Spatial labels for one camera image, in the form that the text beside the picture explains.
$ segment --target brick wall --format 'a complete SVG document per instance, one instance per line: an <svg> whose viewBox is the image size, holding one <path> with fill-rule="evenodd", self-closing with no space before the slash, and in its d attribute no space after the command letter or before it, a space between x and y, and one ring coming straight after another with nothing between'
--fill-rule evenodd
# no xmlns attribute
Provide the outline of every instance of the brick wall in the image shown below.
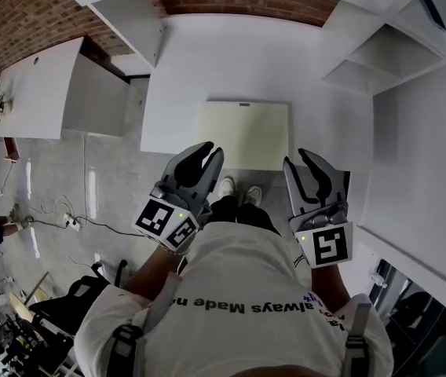
<svg viewBox="0 0 446 377"><path fill-rule="evenodd" d="M92 11L74 0L0 0L0 72L40 50L87 36L90 55L132 53Z"/></svg>
<svg viewBox="0 0 446 377"><path fill-rule="evenodd" d="M269 16L322 27L338 0L152 0L160 16L227 13Z"/></svg>

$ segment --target harness strap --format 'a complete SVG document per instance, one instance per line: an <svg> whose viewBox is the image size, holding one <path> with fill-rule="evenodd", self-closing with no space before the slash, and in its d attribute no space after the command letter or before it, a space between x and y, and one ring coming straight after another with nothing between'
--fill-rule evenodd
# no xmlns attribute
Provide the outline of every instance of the harness strap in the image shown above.
<svg viewBox="0 0 446 377"><path fill-rule="evenodd" d="M120 325L111 337L112 348L107 377L137 376L144 375L144 346L146 341L144 335L148 334L163 319L182 278L173 273L169 273L163 289L155 300L150 303L148 313L142 328L132 325Z"/></svg>
<svg viewBox="0 0 446 377"><path fill-rule="evenodd" d="M343 360L342 377L351 375L368 376L370 372L370 353L364 330L370 315L371 303L360 303L357 306L352 329L345 342L345 358Z"/></svg>

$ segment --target beige board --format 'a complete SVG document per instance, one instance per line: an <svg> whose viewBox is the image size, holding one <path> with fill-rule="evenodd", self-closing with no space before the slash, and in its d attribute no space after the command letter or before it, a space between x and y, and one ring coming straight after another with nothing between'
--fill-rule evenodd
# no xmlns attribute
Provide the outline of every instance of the beige board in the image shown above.
<svg viewBox="0 0 446 377"><path fill-rule="evenodd" d="M289 105L205 102L199 141L225 153L225 169L282 170L289 155Z"/></svg>
<svg viewBox="0 0 446 377"><path fill-rule="evenodd" d="M14 311L19 315L20 318L33 322L33 314L27 308L27 306L13 293L10 294L10 304L12 305Z"/></svg>

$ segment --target person's leg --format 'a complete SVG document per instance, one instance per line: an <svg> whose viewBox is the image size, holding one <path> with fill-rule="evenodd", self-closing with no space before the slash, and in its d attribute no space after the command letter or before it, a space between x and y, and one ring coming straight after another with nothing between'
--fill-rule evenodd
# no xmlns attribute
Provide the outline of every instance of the person's leg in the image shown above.
<svg viewBox="0 0 446 377"><path fill-rule="evenodd" d="M253 186L247 191L244 205L237 210L237 223L267 229L280 236L276 228L273 227L269 215L261 208L258 208L260 203L261 189L257 186Z"/></svg>
<svg viewBox="0 0 446 377"><path fill-rule="evenodd" d="M207 223L211 222L235 222L239 201L234 196L236 185L232 178L225 178L218 190L219 201L210 206L213 214Z"/></svg>
<svg viewBox="0 0 446 377"><path fill-rule="evenodd" d="M0 226L4 226L9 223L9 219L7 217L0 217Z"/></svg>
<svg viewBox="0 0 446 377"><path fill-rule="evenodd" d="M17 233L18 231L22 230L22 229L27 229L29 226L33 225L33 217L29 216L26 217L24 220L22 220L21 222L16 222L13 224L9 224L9 225L2 225L2 229L3 229L3 237L7 237L7 236L11 236L14 233Z"/></svg>
<svg viewBox="0 0 446 377"><path fill-rule="evenodd" d="M3 225L3 237L11 236L21 230L17 224Z"/></svg>

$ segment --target power strip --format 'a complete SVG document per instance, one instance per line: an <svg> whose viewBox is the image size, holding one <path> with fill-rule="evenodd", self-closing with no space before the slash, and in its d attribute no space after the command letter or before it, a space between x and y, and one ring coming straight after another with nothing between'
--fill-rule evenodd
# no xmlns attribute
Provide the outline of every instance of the power strip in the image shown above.
<svg viewBox="0 0 446 377"><path fill-rule="evenodd" d="M80 225L80 222L78 222L78 220L75 219L75 217L72 216L71 214L69 214L68 212L66 214L64 214L63 221L66 226L73 228L77 232L80 230L80 228L82 228L82 226Z"/></svg>

